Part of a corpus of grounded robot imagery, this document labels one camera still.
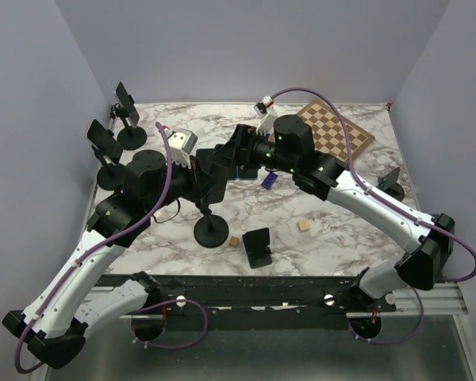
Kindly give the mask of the black phone blue edge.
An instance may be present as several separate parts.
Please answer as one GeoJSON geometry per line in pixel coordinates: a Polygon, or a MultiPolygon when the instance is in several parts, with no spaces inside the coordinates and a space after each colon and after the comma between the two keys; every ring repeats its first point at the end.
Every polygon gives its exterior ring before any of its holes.
{"type": "Polygon", "coordinates": [[[258,178],[258,170],[253,168],[239,168],[237,176],[240,180],[256,180],[258,178]]]}

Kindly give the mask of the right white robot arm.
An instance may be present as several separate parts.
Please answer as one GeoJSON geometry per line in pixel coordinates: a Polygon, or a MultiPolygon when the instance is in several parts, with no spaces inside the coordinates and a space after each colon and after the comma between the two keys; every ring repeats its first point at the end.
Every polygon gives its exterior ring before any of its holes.
{"type": "Polygon", "coordinates": [[[446,214],[411,209],[315,148],[312,129],[294,114],[277,118],[274,140],[238,125],[209,162],[219,167],[268,167],[291,174],[295,185],[322,201],[341,206],[381,230],[403,256],[362,271],[349,291],[351,305],[369,310],[385,294],[407,286],[430,291],[453,251],[455,221],[446,214]]]}

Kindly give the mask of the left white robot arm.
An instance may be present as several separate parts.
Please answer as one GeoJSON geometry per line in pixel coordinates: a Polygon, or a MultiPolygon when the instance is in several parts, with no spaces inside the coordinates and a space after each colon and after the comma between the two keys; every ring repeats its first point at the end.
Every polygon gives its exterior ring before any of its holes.
{"type": "Polygon", "coordinates": [[[145,272],[130,275],[104,298],[85,302],[105,270],[146,230],[157,210],[184,198],[203,213],[196,233],[208,233],[210,203],[221,202],[227,171],[213,163],[212,148],[190,156],[187,166],[175,162],[176,149],[136,153],[125,166],[124,181],[97,204],[75,250],[48,287],[23,310],[11,310],[2,324],[18,338],[15,367],[21,374],[21,350],[40,365],[60,369],[82,350],[95,331],[129,312],[165,311],[159,283],[145,272]]]}

